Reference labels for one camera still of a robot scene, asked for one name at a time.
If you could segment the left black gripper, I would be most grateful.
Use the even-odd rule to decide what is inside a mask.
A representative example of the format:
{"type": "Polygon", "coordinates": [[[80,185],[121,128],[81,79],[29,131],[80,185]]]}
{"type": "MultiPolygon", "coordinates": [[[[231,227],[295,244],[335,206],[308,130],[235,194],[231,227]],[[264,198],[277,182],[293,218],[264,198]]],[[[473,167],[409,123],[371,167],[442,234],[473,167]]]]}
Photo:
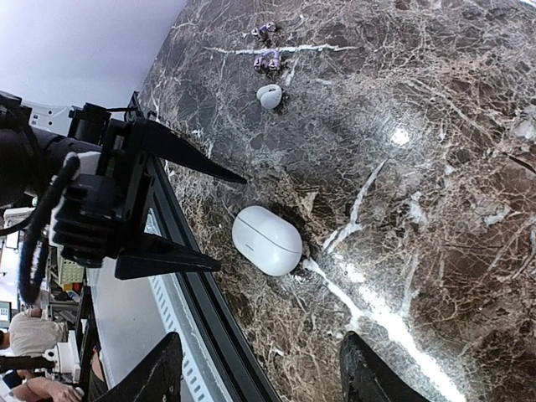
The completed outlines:
{"type": "Polygon", "coordinates": [[[116,258],[115,278],[138,279],[219,271],[216,259],[163,237],[143,233],[154,179],[149,155],[230,183],[245,178],[213,162],[166,126],[148,119],[109,123],[96,167],[87,152],[62,193],[51,221],[51,242],[61,255],[87,268],[116,258]]]}

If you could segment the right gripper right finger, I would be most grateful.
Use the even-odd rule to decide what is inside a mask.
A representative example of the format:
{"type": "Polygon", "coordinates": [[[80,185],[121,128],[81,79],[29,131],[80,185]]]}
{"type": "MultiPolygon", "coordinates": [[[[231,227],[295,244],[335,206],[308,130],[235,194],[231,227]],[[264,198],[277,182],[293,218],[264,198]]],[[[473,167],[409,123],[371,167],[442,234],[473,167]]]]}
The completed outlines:
{"type": "Polygon", "coordinates": [[[356,333],[345,334],[339,352],[344,401],[428,402],[406,384],[356,333]]]}

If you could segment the white earbud charging case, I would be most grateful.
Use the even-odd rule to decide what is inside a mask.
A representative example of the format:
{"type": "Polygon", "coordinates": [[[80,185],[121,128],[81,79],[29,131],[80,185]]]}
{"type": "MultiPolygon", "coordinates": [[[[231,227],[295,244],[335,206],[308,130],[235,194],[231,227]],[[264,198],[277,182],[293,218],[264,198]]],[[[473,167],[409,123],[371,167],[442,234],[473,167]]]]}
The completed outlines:
{"type": "Polygon", "coordinates": [[[264,207],[242,209],[231,235],[234,247],[268,276],[289,274],[301,260],[302,238],[297,228],[264,207]]]}

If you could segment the white earbud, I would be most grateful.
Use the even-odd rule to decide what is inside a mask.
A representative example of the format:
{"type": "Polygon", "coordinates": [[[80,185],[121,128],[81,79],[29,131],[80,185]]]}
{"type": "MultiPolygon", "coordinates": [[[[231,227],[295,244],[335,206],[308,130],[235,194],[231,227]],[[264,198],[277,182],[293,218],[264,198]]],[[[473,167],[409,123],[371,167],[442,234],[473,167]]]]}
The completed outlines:
{"type": "Polygon", "coordinates": [[[274,110],[281,103],[282,88],[276,84],[260,87],[256,92],[260,105],[267,110],[274,110]]]}

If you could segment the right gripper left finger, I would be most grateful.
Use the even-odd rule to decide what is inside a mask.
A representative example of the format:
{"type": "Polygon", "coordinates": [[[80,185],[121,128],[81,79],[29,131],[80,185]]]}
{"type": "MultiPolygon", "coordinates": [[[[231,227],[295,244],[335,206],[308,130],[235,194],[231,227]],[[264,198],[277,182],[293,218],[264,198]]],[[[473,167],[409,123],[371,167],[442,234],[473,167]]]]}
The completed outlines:
{"type": "Polygon", "coordinates": [[[177,332],[169,332],[116,386],[96,401],[180,401],[183,348],[177,332]]]}

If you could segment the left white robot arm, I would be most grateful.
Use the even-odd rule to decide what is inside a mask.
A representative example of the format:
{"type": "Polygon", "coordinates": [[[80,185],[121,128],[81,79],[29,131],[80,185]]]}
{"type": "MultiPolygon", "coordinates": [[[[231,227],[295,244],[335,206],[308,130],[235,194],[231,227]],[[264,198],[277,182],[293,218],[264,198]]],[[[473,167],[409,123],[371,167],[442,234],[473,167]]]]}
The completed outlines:
{"type": "Polygon", "coordinates": [[[232,183],[242,177],[211,161],[187,140],[146,118],[135,104],[119,121],[99,106],[71,113],[61,136],[29,122],[20,99],[1,98],[1,202],[26,193],[39,202],[20,260],[20,281],[36,285],[34,249],[43,232],[65,259],[96,269],[116,263],[121,280],[175,272],[212,272],[217,260],[145,231],[155,178],[152,161],[166,160],[232,183]]]}

